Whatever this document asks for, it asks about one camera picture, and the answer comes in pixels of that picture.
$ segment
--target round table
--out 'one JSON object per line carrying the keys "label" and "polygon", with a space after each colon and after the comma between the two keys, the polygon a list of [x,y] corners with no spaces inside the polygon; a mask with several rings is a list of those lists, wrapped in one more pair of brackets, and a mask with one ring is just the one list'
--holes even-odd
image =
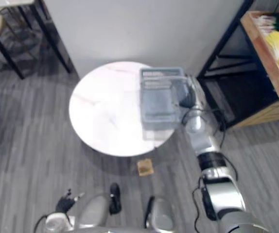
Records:
{"label": "round table", "polygon": [[77,84],[70,98],[70,121],[87,145],[104,154],[128,157],[150,152],[172,135],[174,130],[162,132],[162,140],[143,138],[139,71],[145,67],[149,66],[110,63]]}

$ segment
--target plastic container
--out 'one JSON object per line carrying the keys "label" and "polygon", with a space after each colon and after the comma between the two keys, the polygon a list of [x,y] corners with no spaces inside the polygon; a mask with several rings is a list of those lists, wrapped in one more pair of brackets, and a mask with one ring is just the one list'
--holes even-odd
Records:
{"label": "plastic container", "polygon": [[175,129],[181,121],[179,103],[188,93],[187,87],[187,79],[181,68],[142,69],[140,111],[143,130]]}

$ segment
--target black cable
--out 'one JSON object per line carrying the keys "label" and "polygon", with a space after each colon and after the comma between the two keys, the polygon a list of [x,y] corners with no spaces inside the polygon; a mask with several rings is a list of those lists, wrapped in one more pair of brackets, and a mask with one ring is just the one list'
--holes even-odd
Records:
{"label": "black cable", "polygon": [[198,179],[198,185],[197,187],[192,191],[192,200],[193,200],[193,203],[194,203],[194,206],[196,207],[196,211],[197,211],[197,216],[196,216],[196,219],[194,220],[194,223],[193,223],[193,227],[194,227],[194,230],[197,232],[197,233],[200,233],[198,228],[197,228],[197,221],[199,220],[200,218],[200,211],[199,211],[199,207],[198,207],[198,204],[196,202],[196,199],[195,199],[195,196],[194,194],[196,193],[197,190],[200,189],[200,183],[201,183],[201,176],[199,177]]}
{"label": "black cable", "polygon": [[[222,148],[223,144],[224,144],[224,141],[225,141],[225,137],[226,137],[226,120],[225,120],[225,115],[223,115],[223,120],[222,120],[222,123],[223,123],[223,138],[222,138],[222,141],[221,141],[221,144],[220,144],[220,148]],[[235,167],[235,165],[230,161],[230,159],[227,158],[227,156],[225,156],[223,154],[223,157],[227,160],[227,162],[231,165],[232,169],[234,170],[235,172],[235,176],[236,176],[236,181],[238,181],[239,179],[239,175],[238,175],[238,171]]]}
{"label": "black cable", "polygon": [[40,219],[38,219],[37,223],[34,226],[34,233],[36,233],[38,225],[41,222],[41,220],[44,219],[44,218],[47,218],[47,217],[48,217],[48,215],[43,215],[43,216],[40,217]]}
{"label": "black cable", "polygon": [[[221,140],[221,143],[220,143],[220,148],[222,148],[223,144],[224,144],[224,141],[225,141],[225,138],[226,138],[226,117],[225,117],[225,114],[224,114],[224,110],[223,109],[220,109],[220,108],[214,108],[214,109],[200,109],[200,108],[191,108],[189,109],[183,116],[182,118],[182,124],[185,125],[185,118],[188,116],[188,114],[192,111],[192,110],[198,110],[198,111],[201,111],[201,112],[219,112],[221,114],[221,121],[222,121],[222,125],[223,125],[223,137],[222,137],[222,140]],[[238,181],[239,179],[239,175],[238,175],[238,171],[235,167],[235,165],[223,154],[223,157],[227,160],[227,162],[231,165],[232,169],[234,170],[235,172],[235,179],[236,181]]]}

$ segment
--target small cardboard piece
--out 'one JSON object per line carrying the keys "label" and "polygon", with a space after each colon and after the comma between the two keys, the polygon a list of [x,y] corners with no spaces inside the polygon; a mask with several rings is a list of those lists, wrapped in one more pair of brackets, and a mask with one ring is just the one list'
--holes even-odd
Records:
{"label": "small cardboard piece", "polygon": [[138,161],[139,176],[148,176],[154,173],[154,167],[151,159]]}

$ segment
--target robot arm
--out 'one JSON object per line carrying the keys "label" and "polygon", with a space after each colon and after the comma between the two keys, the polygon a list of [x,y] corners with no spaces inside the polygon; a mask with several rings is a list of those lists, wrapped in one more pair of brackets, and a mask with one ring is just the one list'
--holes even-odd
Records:
{"label": "robot arm", "polygon": [[195,79],[189,81],[195,92],[195,105],[186,114],[185,127],[201,168],[202,201],[207,217],[217,221],[219,233],[268,233],[247,212],[244,199],[212,133],[210,121],[205,119],[206,101],[202,89]]}

